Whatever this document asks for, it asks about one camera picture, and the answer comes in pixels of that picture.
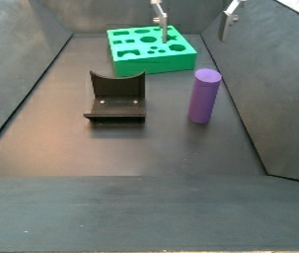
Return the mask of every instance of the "black holder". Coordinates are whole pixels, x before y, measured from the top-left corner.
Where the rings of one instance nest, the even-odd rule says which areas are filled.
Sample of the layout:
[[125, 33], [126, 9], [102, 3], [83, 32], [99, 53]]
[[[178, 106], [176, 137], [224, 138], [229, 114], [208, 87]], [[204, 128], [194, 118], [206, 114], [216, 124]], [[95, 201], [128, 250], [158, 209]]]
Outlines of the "black holder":
[[146, 109], [146, 73], [126, 78], [109, 78], [93, 71], [91, 83], [95, 94], [90, 114], [91, 120], [145, 120]]

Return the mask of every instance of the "black floor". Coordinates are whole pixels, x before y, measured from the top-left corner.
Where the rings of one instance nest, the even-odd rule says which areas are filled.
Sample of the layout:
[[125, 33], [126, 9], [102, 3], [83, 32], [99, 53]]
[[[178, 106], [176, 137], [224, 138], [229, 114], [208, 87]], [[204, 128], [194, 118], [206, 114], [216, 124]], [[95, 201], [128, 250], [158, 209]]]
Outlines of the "black floor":
[[[216, 68], [200, 36], [197, 68]], [[194, 71], [148, 75], [145, 124], [93, 125], [89, 71], [113, 75], [105, 36], [77, 36], [0, 135], [0, 176], [262, 175], [222, 84], [213, 120], [188, 120]]]

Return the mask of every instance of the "purple cylinder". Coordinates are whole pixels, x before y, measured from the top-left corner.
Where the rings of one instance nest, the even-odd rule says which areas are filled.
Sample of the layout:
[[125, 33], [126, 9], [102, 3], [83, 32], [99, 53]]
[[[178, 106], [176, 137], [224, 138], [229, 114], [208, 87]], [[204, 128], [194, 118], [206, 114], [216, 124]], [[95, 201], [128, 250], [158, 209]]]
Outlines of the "purple cylinder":
[[217, 70], [197, 70], [188, 115], [192, 122], [206, 124], [210, 121], [221, 81], [222, 75]]

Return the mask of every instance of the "green shape sorter block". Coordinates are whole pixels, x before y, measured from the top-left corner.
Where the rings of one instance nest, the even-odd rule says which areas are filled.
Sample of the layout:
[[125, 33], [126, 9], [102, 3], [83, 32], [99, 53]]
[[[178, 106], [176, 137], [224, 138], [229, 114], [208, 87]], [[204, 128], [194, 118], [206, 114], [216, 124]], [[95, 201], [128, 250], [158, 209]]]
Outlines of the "green shape sorter block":
[[194, 69], [197, 50], [174, 26], [168, 27], [168, 43], [160, 27], [109, 30], [107, 34], [117, 76]]

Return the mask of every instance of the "circular hole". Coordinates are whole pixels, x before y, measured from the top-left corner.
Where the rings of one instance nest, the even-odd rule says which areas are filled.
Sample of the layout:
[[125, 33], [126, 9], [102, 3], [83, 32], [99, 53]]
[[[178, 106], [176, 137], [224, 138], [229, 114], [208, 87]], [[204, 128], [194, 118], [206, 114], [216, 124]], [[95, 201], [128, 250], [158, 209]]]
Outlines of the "circular hole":
[[149, 32], [150, 32], [150, 30], [148, 30], [148, 29], [136, 30], [137, 34], [146, 34]]
[[173, 51], [184, 51], [184, 50], [186, 50], [186, 46], [184, 44], [178, 44], [178, 43], [173, 44], [169, 48]]
[[157, 38], [156, 37], [142, 37], [142, 42], [146, 42], [146, 43], [153, 43], [157, 41]]

